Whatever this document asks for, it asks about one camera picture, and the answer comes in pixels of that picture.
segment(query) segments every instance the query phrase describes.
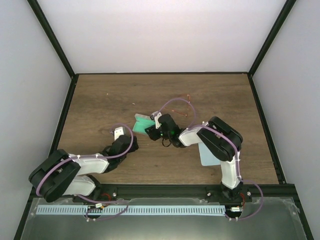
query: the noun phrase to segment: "slotted white strip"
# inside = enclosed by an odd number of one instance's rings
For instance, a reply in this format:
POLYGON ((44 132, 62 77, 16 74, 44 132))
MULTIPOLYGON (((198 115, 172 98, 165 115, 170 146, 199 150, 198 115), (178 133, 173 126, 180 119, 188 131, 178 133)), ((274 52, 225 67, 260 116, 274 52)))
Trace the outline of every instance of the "slotted white strip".
MULTIPOLYGON (((88 215, 115 215, 126 206, 112 205, 105 207, 102 211, 94 209, 90 211, 88 215)), ((83 205, 39 205, 37 207, 37 215, 84 215, 88 211, 88 206, 83 205)), ((151 216, 163 216, 163 215, 176 215, 176 216, 224 216, 226 208, 225 206, 186 206, 186 205, 173 205, 173 206, 129 206, 126 212, 122 215, 137 216, 137 215, 151 215, 151 216)))

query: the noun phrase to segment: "light blue cloth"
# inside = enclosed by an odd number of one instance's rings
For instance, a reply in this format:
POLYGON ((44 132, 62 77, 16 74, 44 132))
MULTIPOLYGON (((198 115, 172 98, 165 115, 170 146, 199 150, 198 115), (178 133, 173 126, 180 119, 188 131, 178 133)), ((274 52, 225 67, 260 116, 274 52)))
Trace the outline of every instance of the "light blue cloth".
POLYGON ((216 158, 211 151, 207 148, 207 146, 201 142, 198 143, 200 160, 202 166, 215 166, 220 165, 220 160, 216 158))

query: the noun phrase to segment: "black cable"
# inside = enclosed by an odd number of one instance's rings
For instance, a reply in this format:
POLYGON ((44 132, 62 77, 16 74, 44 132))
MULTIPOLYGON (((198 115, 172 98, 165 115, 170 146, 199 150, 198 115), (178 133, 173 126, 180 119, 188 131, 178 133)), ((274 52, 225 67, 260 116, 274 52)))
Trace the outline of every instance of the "black cable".
POLYGON ((169 143, 169 145, 167 145, 167 146, 166 146, 166 145, 164 144, 164 141, 165 141, 165 139, 164 139, 164 138, 162 138, 162 146, 164 146, 164 147, 166 147, 166 148, 167 148, 167 147, 169 147, 169 146, 171 145, 171 142, 170 142, 170 143, 169 143))

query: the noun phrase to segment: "wooden table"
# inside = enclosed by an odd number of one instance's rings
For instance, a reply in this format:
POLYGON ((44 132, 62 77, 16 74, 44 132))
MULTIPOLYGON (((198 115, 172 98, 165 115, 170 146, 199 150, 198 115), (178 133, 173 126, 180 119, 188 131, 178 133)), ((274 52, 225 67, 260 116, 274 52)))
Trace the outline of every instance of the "wooden table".
MULTIPOLYGON (((113 142, 115 123, 131 128, 135 114, 150 115, 168 100, 190 94, 197 123, 218 116, 243 136, 241 175, 259 184, 277 184, 277 176, 254 97, 245 74, 88 74, 80 75, 58 148, 72 154, 94 154, 113 142)), ((175 102, 170 109, 187 110, 175 102)), ((180 127, 193 119, 171 113, 180 127)), ((198 145, 163 147, 160 140, 137 134, 139 150, 118 168, 96 174, 102 183, 219 184, 221 168, 202 166, 198 145)))

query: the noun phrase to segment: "black metal frame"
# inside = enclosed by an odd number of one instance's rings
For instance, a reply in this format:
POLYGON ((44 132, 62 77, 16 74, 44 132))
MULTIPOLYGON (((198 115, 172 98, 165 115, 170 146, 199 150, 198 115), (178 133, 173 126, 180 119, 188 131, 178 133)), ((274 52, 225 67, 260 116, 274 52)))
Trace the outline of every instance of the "black metal frame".
MULTIPOLYGON (((50 149, 50 154, 57 149, 60 137, 62 134, 62 130, 67 118, 68 110, 73 98, 73 94, 77 85, 79 74, 75 74, 66 55, 64 54, 63 49, 61 48, 52 28, 50 27, 43 11, 37 0, 27 0, 34 11, 36 17, 38 18, 41 26, 43 27, 45 33, 47 34, 50 42, 52 43, 55 51, 57 52, 61 62, 63 63, 65 69, 70 75, 71 83, 69 86, 69 90, 66 96, 66 100, 63 106, 63 110, 59 119, 59 123, 54 135, 53 143, 50 149)), ((251 86, 252 94, 256 103, 256 107, 260 116, 261 124, 265 133, 265 137, 267 140, 267 144, 270 150, 271 158, 274 163, 274 168, 277 174, 277 178, 280 184, 262 184, 260 185, 263 195, 266 197, 292 197, 295 205, 299 208, 300 213, 299 217, 302 222, 305 234, 307 239, 313 240, 313 236, 306 219, 305 213, 303 211, 302 205, 299 200, 299 196, 297 194, 296 188, 293 184, 287 184, 284 172, 282 170, 275 145, 272 140, 272 136, 270 134, 270 130, 268 128, 268 124, 259 100, 258 93, 255 88, 255 84, 253 81, 253 75, 257 71, 260 63, 262 62, 264 56, 266 55, 269 47, 271 46, 273 40, 275 39, 277 33, 279 32, 281 26, 283 25, 285 19, 290 13, 293 5, 296 0, 287 0, 277 17, 269 35, 267 36, 260 52, 258 53, 251 69, 249 72, 144 72, 144 73, 117 73, 117 74, 247 74, 248 81, 251 86)), ((114 74, 114 73, 84 73, 84 74, 114 74)), ((104 185, 104 188, 110 189, 113 192, 115 191, 117 197, 131 199, 131 198, 177 198, 177 197, 192 197, 192 198, 205 198, 210 202, 221 202, 221 198, 217 197, 216 194, 211 194, 208 196, 208 193, 214 193, 220 189, 220 185, 140 185, 140 184, 108 184, 104 185)), ((251 197, 259 197, 260 193, 253 185, 245 185, 244 189, 251 192, 251 197)), ((27 201, 23 216, 21 218, 20 224, 18 226, 17 232, 15 234, 14 239, 19 240, 22 236, 23 229, 25 226, 25 222, 27 216, 29 214, 29 210, 31 207, 31 202, 33 198, 37 198, 35 194, 35 189, 32 189, 29 199, 27 201)))

